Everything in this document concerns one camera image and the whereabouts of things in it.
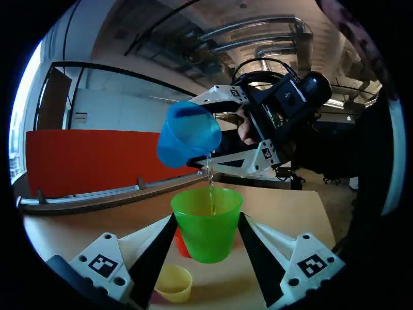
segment yellow cup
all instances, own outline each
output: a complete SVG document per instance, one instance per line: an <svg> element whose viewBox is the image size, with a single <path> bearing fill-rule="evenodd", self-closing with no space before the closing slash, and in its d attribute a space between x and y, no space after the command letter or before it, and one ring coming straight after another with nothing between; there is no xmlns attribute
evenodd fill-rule
<svg viewBox="0 0 413 310"><path fill-rule="evenodd" d="M177 265L165 264L156 281L155 291L170 302L182 303L189 299L191 287L192 276L189 271Z"/></svg>

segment plastic cup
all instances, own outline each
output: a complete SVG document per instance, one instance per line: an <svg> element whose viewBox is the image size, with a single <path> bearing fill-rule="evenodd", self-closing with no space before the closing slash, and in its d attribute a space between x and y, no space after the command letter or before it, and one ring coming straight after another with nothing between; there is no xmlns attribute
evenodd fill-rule
<svg viewBox="0 0 413 310"><path fill-rule="evenodd" d="M191 287L192 276L189 271L181 266L165 264L154 289L166 300L182 303L189 299Z"/></svg>
<svg viewBox="0 0 413 310"><path fill-rule="evenodd" d="M171 201L189 254L207 264L222 261L231 252L243 201L229 189L214 187L212 193L215 215L208 188L184 191Z"/></svg>
<svg viewBox="0 0 413 310"><path fill-rule="evenodd" d="M191 258L179 228L177 228L177 231L173 238L175 239L175 244L177 245L179 254L181 254L183 257Z"/></svg>
<svg viewBox="0 0 413 310"><path fill-rule="evenodd" d="M221 129L213 115L192 102L172 105L159 136L156 154L170 168L190 158L209 155L221 142Z"/></svg>

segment blue cup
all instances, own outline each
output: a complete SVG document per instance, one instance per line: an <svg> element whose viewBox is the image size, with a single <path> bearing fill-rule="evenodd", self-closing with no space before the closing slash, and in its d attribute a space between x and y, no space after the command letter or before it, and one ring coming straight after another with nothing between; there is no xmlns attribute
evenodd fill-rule
<svg viewBox="0 0 413 310"><path fill-rule="evenodd" d="M201 105L188 101L168 110L156 154L170 168L179 168L190 158L207 156L221 143L218 122Z"/></svg>

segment water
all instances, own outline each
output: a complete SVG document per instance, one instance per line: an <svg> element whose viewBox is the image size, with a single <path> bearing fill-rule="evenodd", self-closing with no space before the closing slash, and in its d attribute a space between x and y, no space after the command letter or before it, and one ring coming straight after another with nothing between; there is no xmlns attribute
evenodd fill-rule
<svg viewBox="0 0 413 310"><path fill-rule="evenodd" d="M211 162L211 154L206 157L206 174L208 175L208 191L209 191L209 197L210 197L210 204L211 204L211 215L216 214L216 208L213 202L213 197L212 197L212 191L214 188L214 175L212 173L212 162Z"/></svg>

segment ceiling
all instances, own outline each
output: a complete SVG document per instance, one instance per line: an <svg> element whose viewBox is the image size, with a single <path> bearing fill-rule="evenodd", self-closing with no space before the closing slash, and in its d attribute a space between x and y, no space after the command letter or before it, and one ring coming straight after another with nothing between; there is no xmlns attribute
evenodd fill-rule
<svg viewBox="0 0 413 310"><path fill-rule="evenodd" d="M152 26L173 9L187 0L118 0L108 15L100 39L111 37L124 41L129 46L133 39ZM213 52L216 47L245 39L280 34L297 33L297 23L265 23L244 27L209 40L200 41L202 34L225 25L262 17L296 17L302 21L301 31L311 37L304 48L298 39L261 40L223 52ZM320 11L313 0L200 0L175 14L151 34L139 50L132 49L131 55L139 55L156 61L191 78L205 87L228 82L234 67L257 56L257 51L273 47L288 47L271 57L290 64L301 75L309 70L327 76L331 84L353 88L375 94L381 85L371 72L360 64L360 58L349 42L340 34ZM301 70L305 55L309 67ZM254 62L242 68L241 73L269 69L280 73L285 70L277 63ZM364 104L372 95L349 88L333 87L333 99Z"/></svg>

